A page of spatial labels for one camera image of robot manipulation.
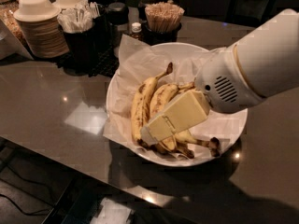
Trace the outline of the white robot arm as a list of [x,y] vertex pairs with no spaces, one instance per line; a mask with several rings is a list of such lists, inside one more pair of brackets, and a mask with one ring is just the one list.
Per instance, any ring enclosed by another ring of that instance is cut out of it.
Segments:
[[233,114],[299,86],[299,14],[285,9],[199,65],[195,91],[174,98],[141,128],[156,144],[207,119]]

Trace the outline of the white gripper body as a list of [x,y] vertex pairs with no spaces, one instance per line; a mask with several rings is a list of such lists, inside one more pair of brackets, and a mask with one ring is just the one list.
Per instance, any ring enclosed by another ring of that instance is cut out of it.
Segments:
[[245,78],[236,45],[212,52],[197,73],[195,87],[219,113],[236,113],[264,100]]

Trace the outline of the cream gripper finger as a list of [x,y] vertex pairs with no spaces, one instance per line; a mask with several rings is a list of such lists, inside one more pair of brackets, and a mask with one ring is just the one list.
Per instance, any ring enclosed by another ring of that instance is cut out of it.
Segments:
[[209,111],[210,105],[203,93],[186,91],[171,100],[141,128],[141,139],[148,145],[157,144],[205,121]]

